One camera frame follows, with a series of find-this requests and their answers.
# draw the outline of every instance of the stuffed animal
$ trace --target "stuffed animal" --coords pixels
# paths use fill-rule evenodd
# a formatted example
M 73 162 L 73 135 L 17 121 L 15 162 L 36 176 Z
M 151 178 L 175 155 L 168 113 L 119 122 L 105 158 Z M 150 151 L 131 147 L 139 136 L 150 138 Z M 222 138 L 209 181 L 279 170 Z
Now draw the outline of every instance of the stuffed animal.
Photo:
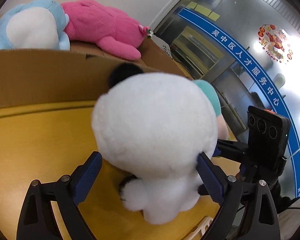
M 127 60 L 141 58 L 138 48 L 144 37 L 153 32 L 117 8 L 106 7 L 94 0 L 61 4 L 70 22 L 65 32 L 70 40 L 97 44 L 102 50 Z
M 0 18 L 0 49 L 69 50 L 64 28 L 69 22 L 61 5 L 53 0 L 19 4 Z
M 200 197 L 197 157 L 201 152 L 213 155 L 216 114 L 202 90 L 184 77 L 116 77 L 122 73 L 116 70 L 110 76 L 113 87 L 92 113 L 98 150 L 109 163 L 133 174 L 120 183 L 125 208 L 142 210 L 151 224 L 167 223 Z
M 222 140 L 229 139 L 229 130 L 226 124 L 223 115 L 221 114 L 221 106 L 218 95 L 214 90 L 213 86 L 205 80 L 194 80 L 193 81 L 196 85 L 200 87 L 203 93 L 209 98 L 210 102 L 212 103 L 213 109 L 216 112 L 217 116 L 217 123 L 218 123 L 218 138 Z

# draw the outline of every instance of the plush toy ear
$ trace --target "plush toy ear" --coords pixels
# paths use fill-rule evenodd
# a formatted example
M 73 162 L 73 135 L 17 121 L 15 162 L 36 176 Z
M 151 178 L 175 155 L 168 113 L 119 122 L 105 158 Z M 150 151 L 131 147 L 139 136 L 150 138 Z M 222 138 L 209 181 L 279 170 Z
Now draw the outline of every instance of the plush toy ear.
M 148 33 L 148 31 L 150 30 L 149 27 L 147 27 L 147 26 L 142 26 L 141 24 L 139 24 L 139 30 L 140 30 L 140 32 L 141 32 L 144 36 L 149 35 L 149 33 Z
M 122 63 L 110 74 L 108 78 L 109 89 L 128 77 L 142 73 L 144 73 L 144 71 L 137 65 L 128 62 Z
M 69 24 L 70 18 L 69 18 L 69 15 L 67 15 L 66 13 L 65 13 L 65 16 L 66 16 L 66 26 L 65 26 L 65 28 L 66 28 Z

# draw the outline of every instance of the black fluffy ear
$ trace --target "black fluffy ear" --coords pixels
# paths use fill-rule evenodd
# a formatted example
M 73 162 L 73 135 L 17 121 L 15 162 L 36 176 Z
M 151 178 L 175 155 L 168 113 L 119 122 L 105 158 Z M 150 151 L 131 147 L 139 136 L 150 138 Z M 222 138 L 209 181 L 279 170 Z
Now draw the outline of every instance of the black fluffy ear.
M 144 73 L 143 70 L 133 63 L 121 63 L 108 78 L 109 89 L 128 77 L 142 73 Z

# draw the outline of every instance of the teal plush toy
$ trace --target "teal plush toy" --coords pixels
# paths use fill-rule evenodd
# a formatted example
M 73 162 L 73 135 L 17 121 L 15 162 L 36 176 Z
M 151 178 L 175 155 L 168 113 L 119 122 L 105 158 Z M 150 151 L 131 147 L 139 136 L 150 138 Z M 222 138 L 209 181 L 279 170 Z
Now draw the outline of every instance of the teal plush toy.
M 53 0 L 19 4 L 0 18 L 0 49 L 69 50 L 69 23 L 61 5 Z
M 202 90 L 203 93 L 207 96 L 210 100 L 214 111 L 216 112 L 217 116 L 217 123 L 218 123 L 218 138 L 222 140 L 229 139 L 229 131 L 226 125 L 226 121 L 221 114 L 221 106 L 218 95 L 214 90 L 213 86 L 205 80 L 193 80 L 193 82 Z

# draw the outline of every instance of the cardboard box flap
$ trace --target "cardboard box flap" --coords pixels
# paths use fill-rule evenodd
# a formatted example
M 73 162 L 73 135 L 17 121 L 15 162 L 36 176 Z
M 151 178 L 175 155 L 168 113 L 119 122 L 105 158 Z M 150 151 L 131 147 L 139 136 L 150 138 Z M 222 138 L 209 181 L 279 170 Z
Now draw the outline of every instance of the cardboard box flap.
M 107 92 L 107 78 L 121 62 L 66 51 L 1 50 L 0 107 L 96 100 Z
M 139 47 L 139 51 L 141 52 L 142 60 L 148 67 L 185 77 L 185 74 L 174 61 L 153 40 L 145 39 Z

